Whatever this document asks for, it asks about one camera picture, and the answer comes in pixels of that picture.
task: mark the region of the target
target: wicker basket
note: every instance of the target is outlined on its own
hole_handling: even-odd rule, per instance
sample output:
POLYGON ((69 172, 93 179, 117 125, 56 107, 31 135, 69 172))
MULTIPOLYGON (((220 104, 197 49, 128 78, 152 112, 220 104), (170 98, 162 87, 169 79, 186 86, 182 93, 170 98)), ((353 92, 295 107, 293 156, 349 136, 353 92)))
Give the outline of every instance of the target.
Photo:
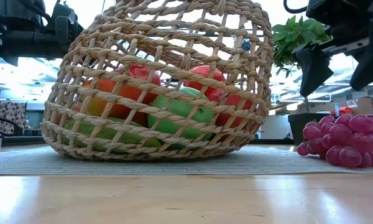
POLYGON ((60 154, 90 160, 194 159, 239 150, 254 138, 269 112, 269 78, 273 64, 270 28, 267 13, 250 0, 120 0, 103 15, 95 17, 63 58, 57 82, 45 103, 44 139, 60 154), (191 16, 196 15, 196 11, 202 12, 200 18, 191 16), (174 20, 163 19, 172 15, 174 20), (222 24, 215 22, 214 17, 221 18, 222 24), (228 24, 233 24, 233 29, 227 28, 228 24), (201 35, 202 32, 218 36, 211 39, 201 35), (230 37, 235 40, 233 47, 223 43, 230 37), (242 49, 246 39, 250 40, 250 51, 242 49), (172 44, 174 40, 182 40, 185 45, 172 44), (211 50, 198 52, 196 46, 199 45, 211 50), (132 65, 150 68, 149 77, 144 80, 127 75, 132 65), (199 65, 210 66, 208 78, 189 72, 199 65), (226 77, 225 82, 213 79, 216 68, 226 77), (161 86, 153 84, 155 72, 172 78, 161 86), (99 90, 97 86, 102 80, 115 82, 111 91, 99 90), (178 91, 185 80, 203 85, 199 95, 178 91), (142 93, 137 100, 123 97, 118 94, 122 86, 138 88, 142 93), (203 97, 208 87, 223 90, 219 102, 203 97), (168 105, 175 100, 188 102, 193 109, 187 117, 173 114, 167 111, 168 107, 143 103, 147 93, 166 96, 168 105), (240 102, 227 105, 230 95, 240 96, 240 102), (105 107, 101 114, 92 116, 89 108, 92 105, 98 108, 93 103, 95 100, 105 101, 105 107), (244 110, 247 101, 252 105, 244 110), (80 102, 81 109, 74 110, 73 106, 80 102), (131 109, 127 117, 122 118, 125 121, 109 119, 113 106, 119 105, 131 109), (210 122, 192 119, 200 108, 213 110, 210 122), (230 114, 224 126, 216 125, 220 113, 230 114), (131 121, 138 116, 153 116, 158 121, 167 119, 181 128, 176 133, 162 133, 155 130, 156 124, 151 128, 134 125, 131 121), (241 122, 232 126, 237 118, 241 122), (66 127, 70 119, 71 128, 66 127), (84 133, 88 129, 86 124, 92 126, 89 134, 84 133), (187 127, 201 134, 195 139, 184 138, 182 133, 187 127), (110 138, 103 138, 100 133, 105 135, 108 130, 114 133, 110 138), (140 140, 120 141, 122 136, 130 134, 140 140), (152 138, 160 145, 147 145, 152 138))

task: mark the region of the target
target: wooden table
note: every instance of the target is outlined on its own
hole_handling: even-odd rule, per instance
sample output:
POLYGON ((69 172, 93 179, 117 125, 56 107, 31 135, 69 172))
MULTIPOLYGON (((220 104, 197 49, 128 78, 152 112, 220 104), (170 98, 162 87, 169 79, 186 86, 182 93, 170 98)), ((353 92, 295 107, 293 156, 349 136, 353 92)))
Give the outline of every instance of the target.
POLYGON ((0 177, 0 224, 373 223, 373 175, 0 177))

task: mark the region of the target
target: black machine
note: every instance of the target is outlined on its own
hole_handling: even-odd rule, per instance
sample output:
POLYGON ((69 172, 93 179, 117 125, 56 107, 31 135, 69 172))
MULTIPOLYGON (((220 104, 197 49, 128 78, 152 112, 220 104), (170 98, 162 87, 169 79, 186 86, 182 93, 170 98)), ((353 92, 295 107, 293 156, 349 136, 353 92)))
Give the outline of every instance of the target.
POLYGON ((0 57, 15 66, 18 57, 62 58, 83 30, 77 19, 60 0, 51 16, 43 0, 0 0, 0 57))
POLYGON ((293 51, 303 71, 300 94, 315 91, 333 72, 329 69, 332 55, 353 56, 359 65, 349 82, 359 91, 373 82, 373 0, 310 0, 307 7, 290 9, 290 13, 306 11, 306 16, 326 25, 331 40, 323 44, 302 45, 293 51))

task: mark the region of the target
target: gray mat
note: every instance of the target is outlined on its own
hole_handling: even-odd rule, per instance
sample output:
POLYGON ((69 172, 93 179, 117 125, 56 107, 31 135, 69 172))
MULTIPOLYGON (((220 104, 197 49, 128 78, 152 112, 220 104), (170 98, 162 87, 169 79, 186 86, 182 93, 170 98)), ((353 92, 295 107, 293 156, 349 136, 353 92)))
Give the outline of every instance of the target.
POLYGON ((296 152, 260 147, 214 159, 185 162, 91 162, 58 155, 50 147, 0 152, 0 175, 35 174, 299 174, 345 172, 373 174, 373 168, 334 167, 317 157, 300 157, 296 152))

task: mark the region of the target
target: bunch of grapes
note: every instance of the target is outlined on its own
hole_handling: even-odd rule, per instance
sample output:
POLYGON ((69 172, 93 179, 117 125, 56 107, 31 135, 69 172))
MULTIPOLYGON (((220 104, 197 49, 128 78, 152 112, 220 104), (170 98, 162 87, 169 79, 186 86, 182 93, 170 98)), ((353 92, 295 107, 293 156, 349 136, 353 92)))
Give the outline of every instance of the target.
POLYGON ((373 167, 373 115, 343 114, 309 122, 303 130, 305 142, 297 147, 301 156, 319 155, 334 166, 373 167))

